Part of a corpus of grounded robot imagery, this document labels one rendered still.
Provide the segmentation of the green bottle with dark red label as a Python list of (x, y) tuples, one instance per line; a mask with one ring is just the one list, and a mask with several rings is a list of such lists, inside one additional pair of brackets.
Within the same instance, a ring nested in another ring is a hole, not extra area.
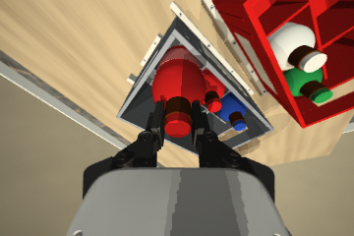
[(319, 68), (312, 73), (292, 68), (282, 72), (293, 96), (304, 95), (314, 103), (323, 103), (333, 96), (328, 87), (321, 84), (323, 70)]

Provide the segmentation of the white bottle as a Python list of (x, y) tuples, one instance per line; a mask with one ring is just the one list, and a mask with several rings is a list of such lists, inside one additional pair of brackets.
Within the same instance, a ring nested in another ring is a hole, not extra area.
[(313, 31), (303, 25), (287, 22), (267, 38), (281, 71), (297, 68), (314, 72), (326, 61), (326, 55), (315, 46)]

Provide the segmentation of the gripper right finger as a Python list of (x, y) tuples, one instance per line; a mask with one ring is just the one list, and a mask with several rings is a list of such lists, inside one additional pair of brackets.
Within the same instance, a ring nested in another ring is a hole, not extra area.
[(192, 102), (192, 121), (192, 141), (193, 147), (199, 152), (199, 167), (233, 168), (251, 173), (261, 180), (275, 204), (272, 169), (253, 159), (242, 157), (220, 141), (217, 133), (210, 130), (207, 113), (201, 111), (198, 100)]

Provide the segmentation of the blue bottle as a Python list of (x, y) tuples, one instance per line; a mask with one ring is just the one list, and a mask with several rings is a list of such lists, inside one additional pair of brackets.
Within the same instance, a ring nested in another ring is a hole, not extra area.
[(221, 108), (217, 111), (218, 116), (225, 121), (229, 121), (235, 131), (244, 130), (247, 125), (243, 116), (246, 113), (247, 106), (232, 91), (220, 100)]

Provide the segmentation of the grey divided crate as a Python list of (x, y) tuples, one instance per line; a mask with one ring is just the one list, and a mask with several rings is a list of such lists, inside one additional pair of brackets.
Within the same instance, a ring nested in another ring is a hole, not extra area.
[[(223, 96), (232, 91), (247, 106), (247, 111), (243, 117), (248, 130), (230, 138), (224, 143), (231, 148), (237, 148), (250, 142), (268, 123), (260, 108), (255, 105), (256, 103), (248, 96), (248, 93), (237, 79), (213, 55), (202, 41), (197, 36), (194, 36), (195, 34), (178, 16), (175, 17), (170, 26), (171, 27), (158, 43), (159, 46), (157, 45), (154, 49), (155, 54), (153, 51), (141, 70), (142, 75), (139, 73), (136, 78), (123, 106), (117, 114), (117, 118), (138, 129), (146, 130), (149, 114), (155, 110), (151, 86), (159, 61), (168, 48), (175, 45), (184, 45), (199, 59), (202, 70), (207, 67), (225, 85)], [(217, 112), (209, 112), (205, 104), (202, 104), (201, 111), (206, 112), (210, 130), (216, 132), (218, 136), (233, 129), (229, 121), (221, 119)], [(182, 138), (174, 138), (165, 133), (164, 140), (178, 148), (199, 156), (199, 152), (193, 147), (192, 130), (189, 135)]]

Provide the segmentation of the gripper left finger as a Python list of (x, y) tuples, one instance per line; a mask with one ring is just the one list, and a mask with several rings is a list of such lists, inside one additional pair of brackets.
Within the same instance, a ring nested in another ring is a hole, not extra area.
[[(145, 131), (136, 141), (110, 156), (86, 168), (83, 176), (83, 199), (97, 177), (108, 171), (128, 167), (156, 167), (157, 152), (164, 144), (164, 102), (157, 101), (154, 112), (149, 114)], [(134, 161), (133, 161), (134, 160)]]

